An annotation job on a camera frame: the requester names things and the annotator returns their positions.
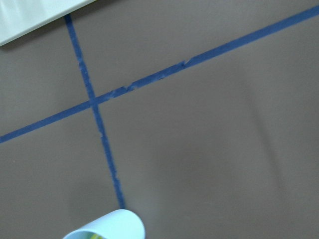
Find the light blue plastic cup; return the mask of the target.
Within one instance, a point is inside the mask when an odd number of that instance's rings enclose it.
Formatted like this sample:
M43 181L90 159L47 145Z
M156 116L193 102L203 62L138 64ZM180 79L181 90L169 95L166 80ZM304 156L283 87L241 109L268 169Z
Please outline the light blue plastic cup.
M110 212L67 234L64 239L145 239L141 218L132 211Z

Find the cream bear tray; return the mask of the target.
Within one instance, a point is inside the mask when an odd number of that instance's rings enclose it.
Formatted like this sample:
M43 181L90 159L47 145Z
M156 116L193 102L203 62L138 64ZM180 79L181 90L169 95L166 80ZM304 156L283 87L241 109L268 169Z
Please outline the cream bear tray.
M2 0L0 45L92 3L91 0Z

